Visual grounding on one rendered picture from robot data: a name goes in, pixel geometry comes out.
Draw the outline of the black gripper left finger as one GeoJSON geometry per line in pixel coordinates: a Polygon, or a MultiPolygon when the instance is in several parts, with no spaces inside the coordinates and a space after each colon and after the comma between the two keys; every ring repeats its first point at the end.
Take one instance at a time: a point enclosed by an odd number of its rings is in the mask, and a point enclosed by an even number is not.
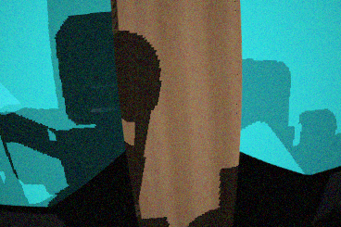
{"type": "Polygon", "coordinates": [[[52,207],[0,204],[0,227],[138,227],[126,151],[52,207]]]}

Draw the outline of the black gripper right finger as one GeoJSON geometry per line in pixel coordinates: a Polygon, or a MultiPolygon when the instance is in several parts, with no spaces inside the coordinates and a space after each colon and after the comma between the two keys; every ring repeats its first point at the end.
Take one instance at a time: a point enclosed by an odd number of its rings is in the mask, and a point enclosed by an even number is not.
{"type": "Polygon", "coordinates": [[[341,166],[296,173],[240,152],[233,227],[322,227],[341,204],[341,166]]]}

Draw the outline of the brown wooden board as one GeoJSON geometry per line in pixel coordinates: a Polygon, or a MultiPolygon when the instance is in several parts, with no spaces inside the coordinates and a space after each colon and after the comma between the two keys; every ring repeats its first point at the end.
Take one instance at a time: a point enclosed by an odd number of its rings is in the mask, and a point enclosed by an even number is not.
{"type": "Polygon", "coordinates": [[[110,0],[138,227],[233,227],[241,0],[110,0]]]}

